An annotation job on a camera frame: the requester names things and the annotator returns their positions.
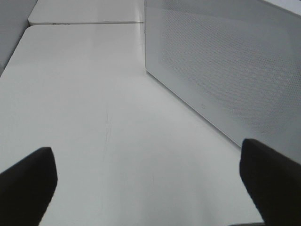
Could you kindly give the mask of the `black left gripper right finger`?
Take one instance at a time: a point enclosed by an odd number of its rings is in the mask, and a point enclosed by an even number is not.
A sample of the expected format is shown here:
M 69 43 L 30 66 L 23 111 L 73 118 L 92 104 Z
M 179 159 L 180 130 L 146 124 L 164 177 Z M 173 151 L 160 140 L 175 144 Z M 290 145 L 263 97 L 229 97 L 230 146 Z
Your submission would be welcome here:
M 256 139 L 245 139 L 239 174 L 267 226 L 301 224 L 301 166 Z

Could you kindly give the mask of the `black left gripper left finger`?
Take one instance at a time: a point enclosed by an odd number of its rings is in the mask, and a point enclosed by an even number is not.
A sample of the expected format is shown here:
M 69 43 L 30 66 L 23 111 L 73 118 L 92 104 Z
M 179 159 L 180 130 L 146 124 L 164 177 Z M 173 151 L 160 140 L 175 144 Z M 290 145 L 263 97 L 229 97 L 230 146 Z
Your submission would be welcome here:
M 51 147 L 42 147 L 0 175 L 0 224 L 37 226 L 58 182 Z

